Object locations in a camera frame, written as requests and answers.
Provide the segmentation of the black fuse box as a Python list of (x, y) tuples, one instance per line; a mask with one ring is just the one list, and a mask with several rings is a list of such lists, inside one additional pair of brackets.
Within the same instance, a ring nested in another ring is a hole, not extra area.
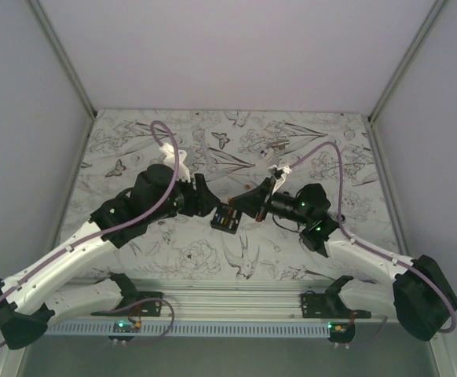
[(210, 221), (210, 227), (221, 232), (226, 232), (231, 235), (237, 233), (242, 212), (234, 209), (225, 203), (220, 203), (214, 212), (214, 216)]

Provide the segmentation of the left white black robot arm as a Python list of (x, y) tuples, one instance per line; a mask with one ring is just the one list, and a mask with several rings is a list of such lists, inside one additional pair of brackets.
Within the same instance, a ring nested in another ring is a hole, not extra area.
[(133, 187), (105, 201), (71, 237), (28, 267), (0, 278), (2, 345), (20, 350), (66, 317), (131, 314), (138, 292), (122, 274), (87, 289), (66, 293), (58, 289), (99, 257), (144, 235), (154, 221), (179, 214), (206, 217), (219, 203), (202, 174), (184, 181), (176, 179), (170, 167), (149, 166)]

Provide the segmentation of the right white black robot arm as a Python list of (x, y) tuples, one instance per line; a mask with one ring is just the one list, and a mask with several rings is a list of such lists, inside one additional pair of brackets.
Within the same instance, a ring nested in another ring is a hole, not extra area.
[(331, 203), (320, 184), (307, 184), (296, 196), (278, 192), (274, 186), (274, 180), (266, 178), (229, 203), (255, 221), (271, 214), (296, 223), (309, 251), (366, 275), (364, 280), (343, 275), (322, 294), (304, 293), (304, 317), (353, 320), (380, 315), (398, 320), (421, 341), (455, 330), (457, 296), (433, 258), (411, 258), (359, 240), (343, 228), (341, 220), (329, 215)]

